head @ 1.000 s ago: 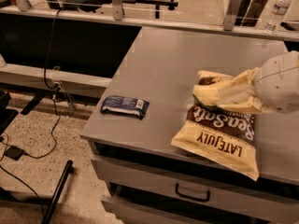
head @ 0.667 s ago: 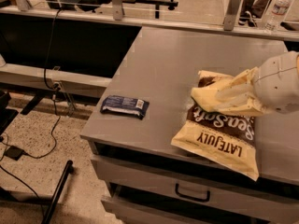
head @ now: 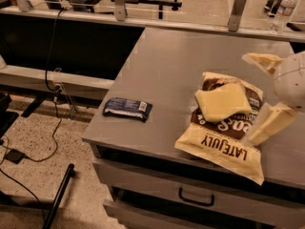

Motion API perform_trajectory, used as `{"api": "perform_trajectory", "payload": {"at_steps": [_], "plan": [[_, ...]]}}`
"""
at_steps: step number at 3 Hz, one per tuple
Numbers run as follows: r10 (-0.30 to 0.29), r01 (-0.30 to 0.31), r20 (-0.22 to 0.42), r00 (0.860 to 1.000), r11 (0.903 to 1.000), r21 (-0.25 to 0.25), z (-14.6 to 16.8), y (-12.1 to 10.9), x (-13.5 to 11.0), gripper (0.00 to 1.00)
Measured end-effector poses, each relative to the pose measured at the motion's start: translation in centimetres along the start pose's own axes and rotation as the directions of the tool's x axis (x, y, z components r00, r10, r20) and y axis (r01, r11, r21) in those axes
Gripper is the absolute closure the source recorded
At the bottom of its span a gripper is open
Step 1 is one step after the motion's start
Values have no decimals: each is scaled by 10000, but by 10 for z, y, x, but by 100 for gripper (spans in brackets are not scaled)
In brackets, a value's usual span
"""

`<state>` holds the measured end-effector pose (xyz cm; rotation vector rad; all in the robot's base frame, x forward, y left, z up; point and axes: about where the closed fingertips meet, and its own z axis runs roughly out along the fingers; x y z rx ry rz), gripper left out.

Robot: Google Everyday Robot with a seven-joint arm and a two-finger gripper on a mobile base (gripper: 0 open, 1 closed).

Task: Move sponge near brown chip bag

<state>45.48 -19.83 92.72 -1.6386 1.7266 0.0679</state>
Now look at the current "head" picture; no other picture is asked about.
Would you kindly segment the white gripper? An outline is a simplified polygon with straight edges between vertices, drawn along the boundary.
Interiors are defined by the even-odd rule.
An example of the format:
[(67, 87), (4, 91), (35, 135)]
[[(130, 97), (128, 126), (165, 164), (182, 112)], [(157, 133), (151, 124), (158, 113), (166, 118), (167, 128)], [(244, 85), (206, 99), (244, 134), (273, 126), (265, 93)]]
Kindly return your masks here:
[(274, 106), (265, 103), (254, 125), (241, 139), (243, 145), (258, 146), (288, 127), (297, 111), (305, 112), (305, 52), (292, 54), (285, 60), (275, 54), (247, 52), (242, 59), (267, 75), (274, 74), (274, 91), (283, 102)]

